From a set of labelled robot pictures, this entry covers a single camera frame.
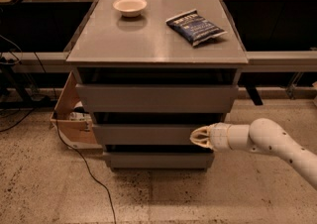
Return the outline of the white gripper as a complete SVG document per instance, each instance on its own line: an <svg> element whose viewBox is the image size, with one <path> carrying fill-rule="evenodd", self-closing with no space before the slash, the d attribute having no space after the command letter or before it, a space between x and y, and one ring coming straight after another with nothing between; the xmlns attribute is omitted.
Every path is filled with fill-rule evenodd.
<svg viewBox="0 0 317 224"><path fill-rule="evenodd" d="M191 133L191 142L205 149L212 148L214 151L229 151L229 128L230 125L225 123L197 128Z"/></svg>

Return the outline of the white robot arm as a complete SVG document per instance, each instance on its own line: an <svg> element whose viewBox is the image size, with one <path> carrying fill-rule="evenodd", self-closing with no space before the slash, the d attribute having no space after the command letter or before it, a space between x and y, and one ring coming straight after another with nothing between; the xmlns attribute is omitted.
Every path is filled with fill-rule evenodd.
<svg viewBox="0 0 317 224"><path fill-rule="evenodd" d="M296 143L276 122L261 118L250 125L215 123L195 129L190 141L216 152L245 151L278 157L317 188L317 156Z"/></svg>

